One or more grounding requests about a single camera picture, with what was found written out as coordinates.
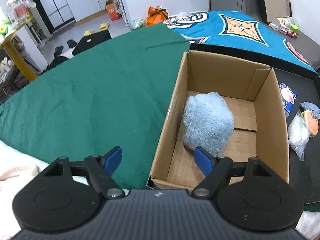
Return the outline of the grey denim soft toy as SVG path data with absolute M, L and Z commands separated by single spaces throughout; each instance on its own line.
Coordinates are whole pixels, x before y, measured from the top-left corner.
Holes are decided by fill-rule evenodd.
M 313 118 L 320 120 L 320 109 L 317 105 L 311 102 L 303 102 L 300 104 L 300 111 L 310 111 Z

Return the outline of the white stuffing bag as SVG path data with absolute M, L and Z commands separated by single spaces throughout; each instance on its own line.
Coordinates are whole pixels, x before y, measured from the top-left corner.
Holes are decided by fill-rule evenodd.
M 309 130 L 300 112 L 297 112 L 288 127 L 289 145 L 298 156 L 299 161 L 304 161 L 304 150 L 309 142 Z

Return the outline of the purple tissue pack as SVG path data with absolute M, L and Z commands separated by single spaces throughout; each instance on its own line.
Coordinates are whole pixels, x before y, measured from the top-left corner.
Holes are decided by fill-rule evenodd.
M 296 100 L 296 94 L 284 83 L 280 83 L 279 90 L 283 102 L 285 116 L 288 117 L 293 109 Z

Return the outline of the yellow slipper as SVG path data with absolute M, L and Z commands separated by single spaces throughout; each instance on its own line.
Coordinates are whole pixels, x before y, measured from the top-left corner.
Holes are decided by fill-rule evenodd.
M 106 31 L 109 29 L 110 24 L 108 22 L 104 22 L 100 25 L 100 31 Z
M 93 30 L 93 29 L 86 30 L 86 31 L 84 32 L 84 34 L 83 34 L 83 37 L 92 35 L 93 33 L 94 33 L 94 30 Z

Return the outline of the light blue fluffy plush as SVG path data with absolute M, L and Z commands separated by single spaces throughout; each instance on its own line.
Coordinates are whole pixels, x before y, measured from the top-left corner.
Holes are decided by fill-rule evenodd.
M 224 150 L 234 129 L 234 116 L 216 92 L 190 95 L 185 103 L 182 124 L 183 143 L 195 150 L 201 147 L 216 156 Z

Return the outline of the yellow slipper left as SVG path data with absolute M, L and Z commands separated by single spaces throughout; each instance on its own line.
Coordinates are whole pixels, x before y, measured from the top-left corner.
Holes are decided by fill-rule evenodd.
M 83 34 L 83 37 L 92 35 L 93 33 L 94 33 L 94 30 L 93 30 L 93 29 L 86 30 L 86 31 L 84 32 L 84 34 Z

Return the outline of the green cloth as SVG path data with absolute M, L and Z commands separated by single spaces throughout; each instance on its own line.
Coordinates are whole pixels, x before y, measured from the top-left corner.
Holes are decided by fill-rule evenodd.
M 123 151 L 113 179 L 143 189 L 190 43 L 164 24 L 94 46 L 1 105 L 1 141 L 51 163 Z

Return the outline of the yellow slipper right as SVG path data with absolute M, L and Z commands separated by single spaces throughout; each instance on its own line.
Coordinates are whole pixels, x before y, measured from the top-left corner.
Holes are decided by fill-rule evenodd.
M 109 29 L 110 24 L 108 22 L 104 22 L 100 25 L 100 31 L 106 31 Z

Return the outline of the glass jar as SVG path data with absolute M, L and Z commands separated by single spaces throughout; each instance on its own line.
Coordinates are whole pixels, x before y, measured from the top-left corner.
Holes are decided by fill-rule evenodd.
M 7 17 L 13 28 L 22 25 L 31 16 L 30 8 L 36 3 L 30 0 L 7 0 Z

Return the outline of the black chair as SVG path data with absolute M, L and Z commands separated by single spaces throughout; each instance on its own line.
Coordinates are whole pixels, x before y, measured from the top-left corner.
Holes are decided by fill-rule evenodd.
M 110 40 L 111 38 L 112 38 L 111 34 L 108 30 L 100 31 L 88 36 L 84 36 L 76 45 L 72 54 L 73 56 L 78 55 L 90 48 L 93 48 L 96 45 L 99 45 L 103 42 Z

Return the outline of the blue patterned blanket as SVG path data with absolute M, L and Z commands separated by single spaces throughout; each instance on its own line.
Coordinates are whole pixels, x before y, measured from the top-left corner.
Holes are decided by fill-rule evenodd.
M 163 23 L 193 44 L 251 51 L 315 70 L 289 40 L 238 11 L 210 11 L 171 17 Z

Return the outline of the green lid jar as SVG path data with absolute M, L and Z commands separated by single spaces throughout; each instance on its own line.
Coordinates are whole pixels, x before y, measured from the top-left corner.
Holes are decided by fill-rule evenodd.
M 291 25 L 290 25 L 290 29 L 291 29 L 292 31 L 294 31 L 295 33 L 298 33 L 298 31 L 299 31 L 299 26 L 297 26 L 296 24 L 291 24 Z

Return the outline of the orange burger plush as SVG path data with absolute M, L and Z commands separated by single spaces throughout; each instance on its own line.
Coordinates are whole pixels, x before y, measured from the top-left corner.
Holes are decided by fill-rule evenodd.
M 302 118 L 304 119 L 305 125 L 309 130 L 309 136 L 313 138 L 317 135 L 319 130 L 318 119 L 312 116 L 312 111 L 305 110 L 301 113 Z

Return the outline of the orange cardboard box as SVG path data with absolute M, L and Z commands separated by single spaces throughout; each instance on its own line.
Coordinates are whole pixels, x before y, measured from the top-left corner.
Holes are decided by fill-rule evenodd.
M 108 12 L 111 21 L 121 19 L 121 14 L 117 12 L 117 5 L 114 0 L 106 1 L 105 9 Z

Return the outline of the brown cardboard box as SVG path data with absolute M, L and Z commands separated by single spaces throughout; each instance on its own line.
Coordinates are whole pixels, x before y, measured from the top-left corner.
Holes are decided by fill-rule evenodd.
M 256 157 L 289 180 L 286 118 L 270 66 L 195 50 L 183 54 L 149 185 L 191 191 L 204 179 L 197 147 L 234 161 Z

